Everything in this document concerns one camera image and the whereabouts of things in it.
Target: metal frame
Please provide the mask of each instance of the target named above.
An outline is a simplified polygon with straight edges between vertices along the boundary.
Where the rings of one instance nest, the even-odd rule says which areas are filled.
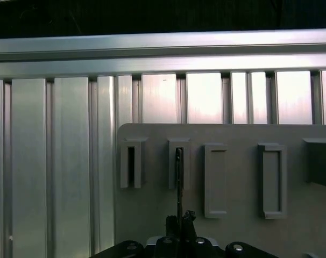
[[[0,39],[0,61],[0,78],[326,70],[326,30]]]

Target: metal bolt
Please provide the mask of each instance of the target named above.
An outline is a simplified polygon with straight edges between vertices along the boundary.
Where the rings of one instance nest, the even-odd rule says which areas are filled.
[[[127,249],[128,250],[134,250],[134,249],[136,249],[137,247],[136,247],[136,245],[134,244],[134,243],[131,243],[129,246],[127,246]]]
[[[172,243],[170,238],[164,238],[163,243]]]
[[[233,245],[233,248],[234,248],[236,251],[238,251],[238,252],[243,251],[243,247],[240,246],[240,245]]]
[[[205,240],[203,240],[202,238],[197,238],[195,241],[197,243],[205,243]]]

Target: gray plastic holder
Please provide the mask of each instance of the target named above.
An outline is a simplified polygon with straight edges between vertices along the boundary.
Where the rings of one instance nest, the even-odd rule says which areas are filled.
[[[133,183],[134,188],[141,188],[145,182],[144,171],[144,138],[125,140],[121,142],[120,187],[128,188]]]
[[[286,147],[258,144],[260,206],[266,219],[283,219],[287,213]]]
[[[190,182],[190,146],[189,138],[170,138],[169,140],[169,189],[176,188],[175,155],[176,149],[183,150],[183,189],[189,189]]]
[[[224,144],[205,144],[205,218],[219,219],[226,215],[227,149]]]

